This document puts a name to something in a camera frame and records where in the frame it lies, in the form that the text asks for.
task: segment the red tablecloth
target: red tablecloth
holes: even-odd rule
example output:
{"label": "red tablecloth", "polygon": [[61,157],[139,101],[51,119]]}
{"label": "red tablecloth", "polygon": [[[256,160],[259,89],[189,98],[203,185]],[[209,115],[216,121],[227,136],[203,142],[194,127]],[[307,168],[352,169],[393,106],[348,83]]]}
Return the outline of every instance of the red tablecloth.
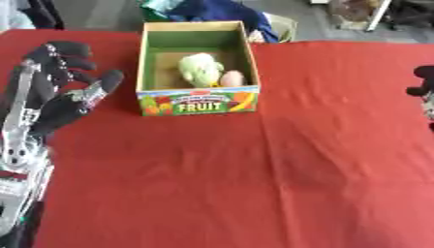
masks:
{"label": "red tablecloth", "polygon": [[405,95],[433,45],[254,46],[258,112],[141,117],[136,34],[8,32],[1,81],[59,39],[127,77],[55,135],[36,247],[434,247],[434,137]]}

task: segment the pink toy fruit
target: pink toy fruit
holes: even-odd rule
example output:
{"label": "pink toy fruit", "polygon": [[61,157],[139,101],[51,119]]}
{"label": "pink toy fruit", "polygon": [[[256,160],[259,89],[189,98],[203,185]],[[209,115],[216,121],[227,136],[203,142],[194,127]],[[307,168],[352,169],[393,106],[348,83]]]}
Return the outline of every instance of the pink toy fruit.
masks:
{"label": "pink toy fruit", "polygon": [[228,71],[220,78],[223,87],[239,87],[244,84],[244,75],[239,71]]}

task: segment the floor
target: floor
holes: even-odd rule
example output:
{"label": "floor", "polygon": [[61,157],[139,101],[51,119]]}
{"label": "floor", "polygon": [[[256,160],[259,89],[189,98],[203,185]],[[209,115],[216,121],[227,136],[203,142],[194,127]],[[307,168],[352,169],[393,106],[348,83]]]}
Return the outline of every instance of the floor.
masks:
{"label": "floor", "polygon": [[[434,31],[403,27],[390,31],[381,25],[374,32],[338,30],[329,21],[326,6],[308,0],[237,0],[257,10],[290,17],[298,22],[296,39],[434,43]],[[67,28],[140,31],[141,13],[137,0],[56,0]]]}

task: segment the fruit box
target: fruit box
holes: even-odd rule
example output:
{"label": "fruit box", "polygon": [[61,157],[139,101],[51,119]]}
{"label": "fruit box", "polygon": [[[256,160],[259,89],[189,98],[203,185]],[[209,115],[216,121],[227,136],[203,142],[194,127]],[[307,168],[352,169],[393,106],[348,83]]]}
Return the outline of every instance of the fruit box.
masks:
{"label": "fruit box", "polygon": [[[179,60],[206,52],[246,78],[240,87],[193,88]],[[240,21],[145,23],[137,96],[143,115],[254,111],[260,93],[256,64]]]}

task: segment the black glove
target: black glove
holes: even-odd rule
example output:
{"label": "black glove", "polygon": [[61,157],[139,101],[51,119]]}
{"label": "black glove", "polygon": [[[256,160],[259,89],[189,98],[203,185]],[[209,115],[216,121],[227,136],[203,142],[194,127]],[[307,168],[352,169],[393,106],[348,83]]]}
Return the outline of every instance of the black glove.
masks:
{"label": "black glove", "polygon": [[[26,109],[41,111],[31,128],[33,135],[46,135],[85,115],[122,81],[123,74],[115,70],[99,79],[86,74],[83,70],[96,68],[95,63],[86,60],[90,55],[90,48],[85,44],[48,42],[23,57],[23,61],[31,60],[41,65],[33,75],[25,105]],[[4,116],[11,110],[24,69],[19,65],[11,73],[3,100]],[[81,81],[88,86],[82,90],[61,92],[69,81]]]}
{"label": "black glove", "polygon": [[428,92],[434,92],[434,66],[419,66],[415,68],[414,74],[423,79],[422,85],[420,87],[408,87],[407,94],[421,97]]}

